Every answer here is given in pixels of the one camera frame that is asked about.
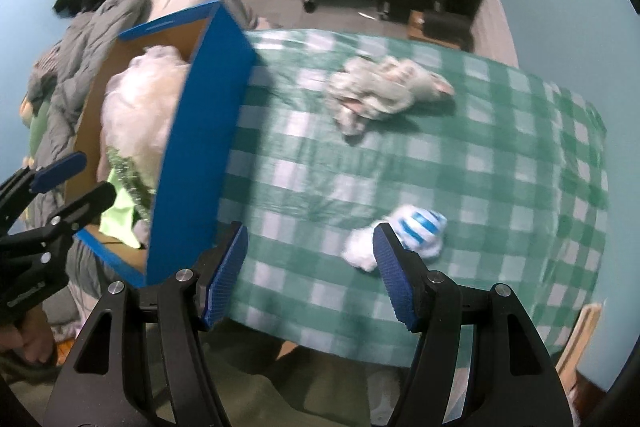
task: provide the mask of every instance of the blue gripper pad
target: blue gripper pad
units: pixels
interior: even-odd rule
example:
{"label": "blue gripper pad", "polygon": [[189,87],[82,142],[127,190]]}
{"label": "blue gripper pad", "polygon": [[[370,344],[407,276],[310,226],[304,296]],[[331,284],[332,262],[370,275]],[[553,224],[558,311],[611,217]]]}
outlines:
{"label": "blue gripper pad", "polygon": [[213,324],[225,316],[226,306],[236,285],[248,246],[249,235],[246,226],[242,225],[207,288],[207,307],[202,320],[208,328],[213,327]]}
{"label": "blue gripper pad", "polygon": [[34,194],[49,192],[58,185],[62,185],[69,178],[82,172],[85,167],[86,156],[84,153],[71,153],[69,156],[62,158],[62,160],[36,171],[33,182],[31,182],[31,192]]}
{"label": "blue gripper pad", "polygon": [[389,294],[391,304],[396,312],[396,318],[408,330],[413,330],[418,323],[418,317],[414,310],[414,292],[394,253],[393,245],[385,235],[382,225],[378,225],[373,231],[373,255],[376,258],[376,263],[378,263],[378,269],[385,283],[386,292]]}

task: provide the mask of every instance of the cardboard box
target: cardboard box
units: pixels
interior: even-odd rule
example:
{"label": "cardboard box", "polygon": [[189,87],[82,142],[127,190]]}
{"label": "cardboard box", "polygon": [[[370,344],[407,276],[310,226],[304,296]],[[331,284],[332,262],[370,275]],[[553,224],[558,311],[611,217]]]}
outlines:
{"label": "cardboard box", "polygon": [[123,245],[89,225],[78,233],[98,257],[135,286],[190,267],[214,242],[218,200],[255,51],[219,1],[195,6],[121,33],[87,96],[74,150],[87,168],[66,183],[72,201],[97,183],[100,114],[106,84],[154,45],[173,45],[191,68],[169,136],[147,250]]}

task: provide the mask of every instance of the lime green cloth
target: lime green cloth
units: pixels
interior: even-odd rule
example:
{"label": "lime green cloth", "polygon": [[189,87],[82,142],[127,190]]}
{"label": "lime green cloth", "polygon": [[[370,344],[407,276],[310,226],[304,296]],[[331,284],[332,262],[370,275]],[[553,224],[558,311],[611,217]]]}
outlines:
{"label": "lime green cloth", "polygon": [[120,183],[115,169],[111,169],[107,181],[116,189],[116,201],[111,208],[102,213],[100,232],[121,240],[128,247],[140,248],[140,241],[132,231],[135,203]]}

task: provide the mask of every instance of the light blue wall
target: light blue wall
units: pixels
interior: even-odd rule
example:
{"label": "light blue wall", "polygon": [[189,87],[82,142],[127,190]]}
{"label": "light blue wall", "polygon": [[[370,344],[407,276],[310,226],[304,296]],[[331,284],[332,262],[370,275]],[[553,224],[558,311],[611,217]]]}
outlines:
{"label": "light blue wall", "polygon": [[594,293],[604,313],[580,370],[608,389],[640,334],[640,17],[629,0],[502,0],[523,70],[594,103],[607,126],[610,212]]}
{"label": "light blue wall", "polygon": [[31,66],[69,25],[53,11],[55,1],[0,0],[0,180],[20,167],[28,151],[18,106]]}

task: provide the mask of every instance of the floor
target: floor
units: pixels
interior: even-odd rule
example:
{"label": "floor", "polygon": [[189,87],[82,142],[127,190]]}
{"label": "floor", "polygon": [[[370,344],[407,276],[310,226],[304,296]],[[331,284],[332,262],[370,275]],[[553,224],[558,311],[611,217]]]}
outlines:
{"label": "floor", "polygon": [[372,0],[316,0],[314,13],[304,11],[302,0],[243,1],[259,16],[287,29],[317,28],[406,38],[406,25],[378,20]]}
{"label": "floor", "polygon": [[[243,0],[258,16],[286,29],[317,28],[405,39],[405,23],[381,21],[372,0],[315,0],[306,13],[302,0]],[[471,28],[474,52],[518,67],[518,57],[500,0],[482,0]]]}

